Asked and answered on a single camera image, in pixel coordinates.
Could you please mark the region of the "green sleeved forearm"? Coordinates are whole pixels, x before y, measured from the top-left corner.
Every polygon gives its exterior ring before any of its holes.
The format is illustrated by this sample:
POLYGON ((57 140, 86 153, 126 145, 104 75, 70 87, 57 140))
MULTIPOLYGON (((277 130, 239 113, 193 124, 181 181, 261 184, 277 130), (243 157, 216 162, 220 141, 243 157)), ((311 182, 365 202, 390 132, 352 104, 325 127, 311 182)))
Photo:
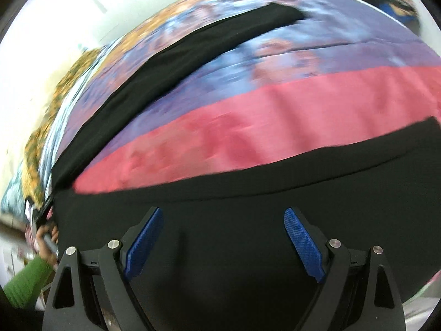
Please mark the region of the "green sleeved forearm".
POLYGON ((3 288, 9 304, 16 309, 34 310, 53 266, 40 255, 35 256, 3 288))

